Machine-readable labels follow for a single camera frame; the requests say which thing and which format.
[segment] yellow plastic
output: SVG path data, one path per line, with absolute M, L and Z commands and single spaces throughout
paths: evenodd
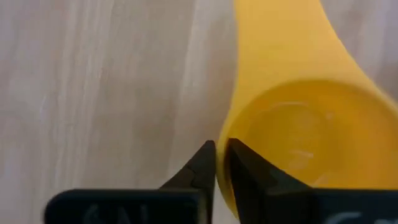
M 398 188 L 398 110 L 347 53 L 318 0 L 236 0 L 238 77 L 217 143 L 236 215 L 228 138 L 317 187 Z

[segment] wooden surface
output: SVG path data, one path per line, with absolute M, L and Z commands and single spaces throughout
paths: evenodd
M 324 0 L 362 68 L 398 97 L 398 2 Z M 228 110 L 230 0 L 0 0 L 0 219 L 40 223 L 74 187 L 151 188 Z M 236 223 L 216 193 L 215 223 Z

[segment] wood grain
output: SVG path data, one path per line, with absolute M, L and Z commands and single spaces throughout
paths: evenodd
M 393 0 L 323 0 L 398 96 Z M 75 187 L 152 188 L 216 139 L 236 67 L 232 1 L 1 0 L 0 219 Z M 216 194 L 215 223 L 236 223 Z

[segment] yellow measuring spoon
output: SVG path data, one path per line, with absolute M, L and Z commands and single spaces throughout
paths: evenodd
M 238 77 L 217 144 L 217 177 L 238 138 L 317 187 L 398 188 L 398 110 L 347 53 L 318 0 L 236 0 Z

